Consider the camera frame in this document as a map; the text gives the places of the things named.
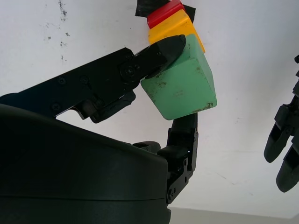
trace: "white background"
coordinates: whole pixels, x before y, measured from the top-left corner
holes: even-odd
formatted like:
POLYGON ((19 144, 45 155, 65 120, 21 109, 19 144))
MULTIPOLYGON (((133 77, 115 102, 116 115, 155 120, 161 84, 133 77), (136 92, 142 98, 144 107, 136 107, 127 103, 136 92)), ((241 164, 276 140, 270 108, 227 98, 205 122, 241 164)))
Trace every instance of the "white background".
MULTIPOLYGON (((0 95, 19 92, 108 53, 148 45, 136 0, 1 0, 0 95)), ((218 105, 199 113, 197 170, 171 206, 291 218, 299 185, 281 193, 263 150, 283 103, 293 97, 299 66, 299 1, 183 0, 214 74, 218 105)), ((75 112, 60 119, 126 142, 166 144, 171 122, 138 87, 133 104, 100 124, 75 112)))

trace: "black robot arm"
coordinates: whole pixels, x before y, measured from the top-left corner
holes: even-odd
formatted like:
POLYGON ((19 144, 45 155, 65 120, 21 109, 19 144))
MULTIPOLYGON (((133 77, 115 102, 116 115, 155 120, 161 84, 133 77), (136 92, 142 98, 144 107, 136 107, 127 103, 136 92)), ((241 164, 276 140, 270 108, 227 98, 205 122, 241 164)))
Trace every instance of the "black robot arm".
POLYGON ((69 109, 101 122, 135 99, 143 78, 182 53, 185 36, 136 55, 124 48, 0 98, 0 223, 167 224, 196 165, 197 114, 173 121, 167 146, 130 145, 65 124, 69 109))

